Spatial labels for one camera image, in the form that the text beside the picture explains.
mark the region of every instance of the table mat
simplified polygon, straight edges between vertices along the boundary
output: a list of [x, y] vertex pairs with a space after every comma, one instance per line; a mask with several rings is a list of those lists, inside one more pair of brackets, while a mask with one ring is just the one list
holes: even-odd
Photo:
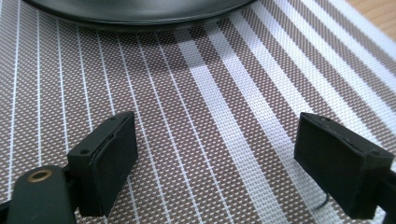
[[301, 112], [396, 152], [396, 45], [347, 2], [261, 0], [140, 35], [0, 9], [0, 203], [127, 110], [139, 160], [111, 215], [78, 223], [351, 223], [333, 199], [314, 210], [326, 196], [293, 159]]

